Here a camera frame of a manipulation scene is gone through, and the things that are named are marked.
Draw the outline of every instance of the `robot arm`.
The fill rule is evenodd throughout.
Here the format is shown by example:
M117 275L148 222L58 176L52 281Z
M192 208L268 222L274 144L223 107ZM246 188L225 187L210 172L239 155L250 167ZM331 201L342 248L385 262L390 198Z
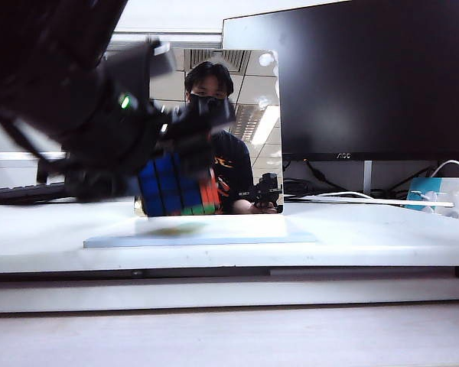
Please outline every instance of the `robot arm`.
M166 44L143 43L101 61L126 1L0 0L0 124L40 158L43 178L65 174L71 196L88 199L88 186L96 199L98 187L100 196L121 195L126 178L164 150L199 161L187 149L194 137L234 119L228 101L222 113L199 109L177 121L153 106L150 77L174 63ZM19 120L59 142L67 158L44 160Z

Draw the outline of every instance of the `rubik's cube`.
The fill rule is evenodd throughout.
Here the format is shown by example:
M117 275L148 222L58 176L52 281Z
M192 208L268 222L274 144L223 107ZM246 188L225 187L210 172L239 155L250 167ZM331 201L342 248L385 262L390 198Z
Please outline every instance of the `rubik's cube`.
M213 171L207 180L181 173L177 154L149 161L138 174L142 206L147 216L214 214L220 205Z

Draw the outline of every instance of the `green led light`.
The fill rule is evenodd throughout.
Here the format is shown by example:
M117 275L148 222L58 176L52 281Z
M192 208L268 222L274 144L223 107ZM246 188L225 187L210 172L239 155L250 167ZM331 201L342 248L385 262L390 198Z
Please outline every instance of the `green led light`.
M127 109L128 106L129 106L129 102L131 102L131 101L129 100L129 96L124 96L124 99L123 99L122 102L121 102L121 108L122 108L122 109Z

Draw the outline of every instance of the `person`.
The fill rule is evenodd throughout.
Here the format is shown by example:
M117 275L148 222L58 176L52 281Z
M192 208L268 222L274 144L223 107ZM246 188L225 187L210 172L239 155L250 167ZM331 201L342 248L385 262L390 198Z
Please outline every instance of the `person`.
M185 99L190 104L191 95L225 99L233 93L230 72L220 63L204 61L186 76ZM277 213L272 203L253 205L239 198L253 185L252 165L248 148L235 135L226 131L211 137L214 150L213 170L218 183L221 210L226 214Z

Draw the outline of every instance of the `computer monitor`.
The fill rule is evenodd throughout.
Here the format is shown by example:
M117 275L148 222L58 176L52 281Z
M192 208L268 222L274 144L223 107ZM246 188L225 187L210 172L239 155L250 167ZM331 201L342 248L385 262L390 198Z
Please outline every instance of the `computer monitor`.
M224 21L278 53L285 160L459 159L459 0L353 0Z

